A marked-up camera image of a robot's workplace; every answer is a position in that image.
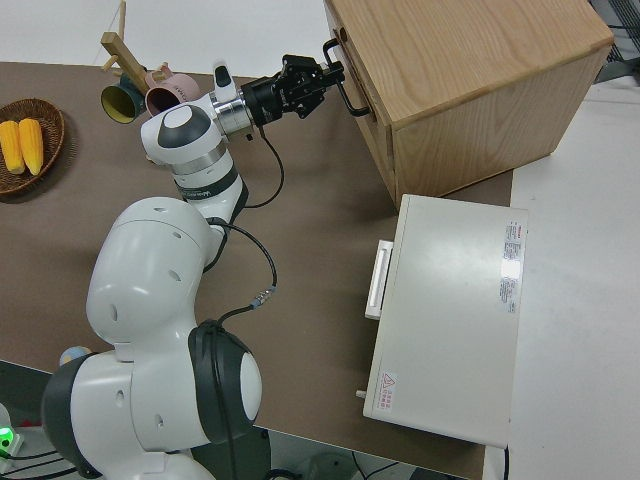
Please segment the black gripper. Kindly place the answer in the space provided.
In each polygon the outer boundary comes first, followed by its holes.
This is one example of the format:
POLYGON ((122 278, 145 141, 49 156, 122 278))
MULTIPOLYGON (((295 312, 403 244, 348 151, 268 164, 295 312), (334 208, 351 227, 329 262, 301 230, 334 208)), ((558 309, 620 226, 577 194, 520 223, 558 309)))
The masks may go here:
POLYGON ((313 57, 286 54, 282 64, 280 73, 242 86, 245 106, 256 126, 279 120, 284 113, 306 118, 324 101, 330 87, 345 80, 339 61, 318 63, 313 57))

